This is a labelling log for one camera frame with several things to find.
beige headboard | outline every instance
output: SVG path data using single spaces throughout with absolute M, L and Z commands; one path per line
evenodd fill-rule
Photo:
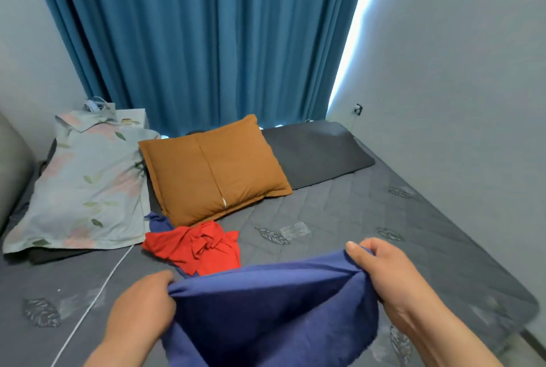
M 0 112 L 0 233 L 31 178 L 34 164 L 31 150 Z

blue cloth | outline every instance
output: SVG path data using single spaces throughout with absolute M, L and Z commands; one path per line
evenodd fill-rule
M 174 229 L 173 224 L 170 223 L 170 220 L 167 218 L 167 216 L 158 215 L 157 213 L 150 212 L 145 217 L 150 221 L 150 232 L 169 232 Z
M 358 0 L 46 0 L 88 96 L 172 137 L 326 115 Z
M 170 366 L 345 367 L 377 335 L 377 294 L 345 252 L 169 287 Z

brown pillow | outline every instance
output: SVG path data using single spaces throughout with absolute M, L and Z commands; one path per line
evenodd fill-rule
M 292 193 L 255 115 L 139 146 L 157 200 L 174 226 L 218 219 L 264 197 Z

curtain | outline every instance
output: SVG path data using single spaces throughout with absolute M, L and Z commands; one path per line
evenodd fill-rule
M 89 97 L 169 136 L 326 115 L 358 0 L 46 0 Z

person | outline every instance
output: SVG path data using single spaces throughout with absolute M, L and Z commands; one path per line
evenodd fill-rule
M 393 325 L 406 334 L 427 367 L 502 367 L 481 340 L 440 300 L 406 254 L 390 243 L 365 239 L 346 244 L 351 258 L 370 274 Z M 137 281 L 114 303 L 102 343 L 85 367 L 141 366 L 169 327 L 175 302 L 167 294 L 173 273 Z

